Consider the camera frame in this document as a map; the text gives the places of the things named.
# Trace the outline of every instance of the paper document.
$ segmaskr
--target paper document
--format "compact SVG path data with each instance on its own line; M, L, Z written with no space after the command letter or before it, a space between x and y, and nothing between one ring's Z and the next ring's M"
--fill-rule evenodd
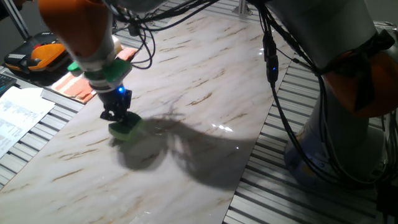
M31 130L55 103L11 87L0 98L0 158Z

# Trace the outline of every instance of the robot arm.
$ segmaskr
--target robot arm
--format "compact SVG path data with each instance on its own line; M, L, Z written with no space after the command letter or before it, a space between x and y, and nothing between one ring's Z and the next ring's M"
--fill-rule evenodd
M60 38L98 92L105 108L101 117L124 122L131 92L124 89L122 82L130 67L122 62L115 63L110 11L117 11L114 6L120 6L134 13L149 12L165 1L103 1L108 4L103 4L102 0L39 0L39 10L47 26ZM319 71L327 73L326 80L349 111L373 117L398 107L397 50L389 50L386 54L377 49L375 54L369 53L379 36L363 0L272 0L264 3L283 22ZM364 49L367 70L347 57L358 49ZM347 64L354 66L335 66ZM112 72L109 71L115 67L123 67L123 72L110 78ZM367 73L373 81L373 94L370 94L373 98L360 110L356 106L361 97L360 80L341 75L347 72L341 69L358 73L359 77L361 72Z

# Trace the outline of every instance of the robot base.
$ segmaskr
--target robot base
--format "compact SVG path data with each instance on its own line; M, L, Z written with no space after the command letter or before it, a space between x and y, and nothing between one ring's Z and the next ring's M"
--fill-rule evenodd
M350 176L369 182L373 172L380 168L384 161L386 152L384 132L369 127L369 119L357 118L342 107L327 85L326 93L328 98L327 128L330 139L333 141L335 157ZM324 144L320 140L319 110L320 99L318 99L310 119L298 133L297 139L304 153L314 164L325 172L336 175L328 162L329 156ZM329 139L328 147L332 149ZM319 191L336 190L334 185L321 180L310 170L290 141L285 148L284 160L289 172L302 185Z
M320 138L311 130L309 125L306 124L304 126L297 136L297 139L312 162L323 171L335 175L335 172L325 156L325 150L323 149ZM383 131L369 128L368 135L361 145L344 149L346 155L340 156L340 164L350 175L360 180L364 180L364 177L366 179L380 163L383 141ZM288 142L285 148L284 159L289 172L300 184L321 192L334 192L339 190L334 185L318 178L317 175L310 170L291 141Z

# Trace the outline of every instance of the cable connector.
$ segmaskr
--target cable connector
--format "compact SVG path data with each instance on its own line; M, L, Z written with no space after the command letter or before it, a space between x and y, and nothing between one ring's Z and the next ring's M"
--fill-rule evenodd
M264 34L262 44L264 48L264 60L267 62L267 79L271 86L275 87L279 75L279 61L276 55L276 44L270 32Z

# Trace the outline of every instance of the marble vein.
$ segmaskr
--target marble vein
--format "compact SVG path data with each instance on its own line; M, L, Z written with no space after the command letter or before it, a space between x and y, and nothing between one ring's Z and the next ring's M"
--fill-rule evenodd
M221 224L272 106L261 32L198 14L157 34L124 82L135 138L112 139L93 98L0 191L0 223Z

